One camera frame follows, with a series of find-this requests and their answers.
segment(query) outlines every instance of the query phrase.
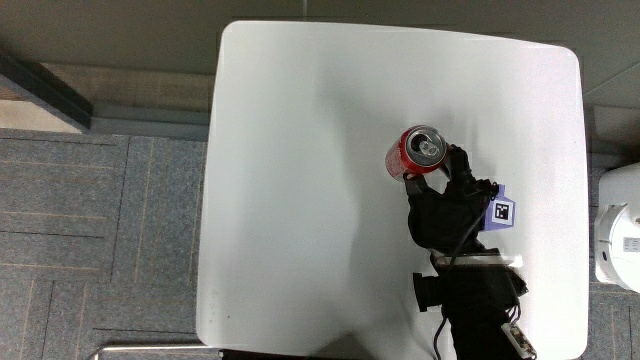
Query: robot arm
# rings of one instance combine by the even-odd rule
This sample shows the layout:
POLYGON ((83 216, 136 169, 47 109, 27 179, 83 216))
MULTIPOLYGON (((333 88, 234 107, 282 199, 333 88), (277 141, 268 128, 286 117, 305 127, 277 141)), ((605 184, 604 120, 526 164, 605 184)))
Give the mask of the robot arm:
POLYGON ((486 249, 477 239, 498 186, 476 180, 467 153, 455 145, 447 170, 450 181, 443 194, 430 188, 422 176, 405 178, 411 236, 432 252, 431 262, 439 275, 414 274, 420 311, 442 305, 442 325, 449 319, 458 359, 533 359, 535 351, 515 326, 518 297, 527 292, 526 283, 504 264, 455 263, 499 257, 498 249, 486 249), (436 261, 436 255, 445 264, 436 261))

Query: red can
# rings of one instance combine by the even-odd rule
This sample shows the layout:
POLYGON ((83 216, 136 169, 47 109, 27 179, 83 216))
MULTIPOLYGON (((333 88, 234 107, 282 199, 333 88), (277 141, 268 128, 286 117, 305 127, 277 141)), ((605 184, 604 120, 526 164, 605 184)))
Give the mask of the red can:
POLYGON ((426 125, 405 131, 387 152, 389 174, 403 181, 405 174, 426 174, 439 168, 447 155, 447 143, 440 133, 426 125))

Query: white device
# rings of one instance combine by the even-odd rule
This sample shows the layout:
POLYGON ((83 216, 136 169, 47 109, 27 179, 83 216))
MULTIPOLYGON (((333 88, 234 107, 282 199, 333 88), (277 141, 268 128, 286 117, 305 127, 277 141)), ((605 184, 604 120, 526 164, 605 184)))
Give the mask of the white device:
POLYGON ((594 223, 596 277, 640 292, 640 164, 605 173, 600 179, 594 223))

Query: wire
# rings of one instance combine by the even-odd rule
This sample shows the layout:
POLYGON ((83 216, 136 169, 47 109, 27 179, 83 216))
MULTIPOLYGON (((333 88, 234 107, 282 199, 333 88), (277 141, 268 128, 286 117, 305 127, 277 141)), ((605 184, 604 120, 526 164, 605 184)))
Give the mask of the wire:
MULTIPOLYGON (((471 224, 469 229, 467 229, 467 231, 462 236, 462 239, 460 239, 460 241, 458 242, 458 246, 456 246, 455 250, 453 251, 453 256, 451 256, 451 261, 449 262, 449 267, 448 267, 447 271, 444 273, 444 275, 442 276, 443 279, 446 278, 446 276, 449 275, 449 272, 451 271, 451 269, 453 269, 453 263, 458 258, 458 253, 460 252, 460 249, 462 249, 462 245, 464 245, 465 241, 467 240, 467 237, 469 236, 469 234, 471 234, 473 229, 478 225, 480 220, 482 218, 484 218, 484 215, 487 213, 487 209, 488 209, 488 206, 484 208, 484 210, 482 211, 480 216, 478 216, 478 218, 475 219, 473 224, 471 224)), ((440 351, 438 351, 438 337, 440 337, 440 333, 442 332, 442 329, 444 328, 444 324, 447 322, 447 316, 444 313, 444 307, 441 308, 440 312, 442 314, 442 322, 440 323, 440 326, 438 327, 438 330, 436 331, 436 334, 433 337, 433 349, 436 352, 436 357, 437 357, 438 360, 442 360, 442 358, 440 357, 440 351)))

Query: floor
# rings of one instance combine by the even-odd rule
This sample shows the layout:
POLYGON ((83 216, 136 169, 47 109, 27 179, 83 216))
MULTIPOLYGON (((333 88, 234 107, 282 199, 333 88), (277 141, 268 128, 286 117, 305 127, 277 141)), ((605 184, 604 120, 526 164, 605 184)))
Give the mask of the floor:
MULTIPOLYGON (((159 138, 0 131, 0 360, 86 359, 106 343, 197 341, 205 149, 159 138)), ((631 160, 606 144, 590 151, 593 222, 599 176, 631 160)), ((209 350, 105 359, 216 357, 209 350)), ((592 276, 581 359, 634 358, 640 295, 592 276)))

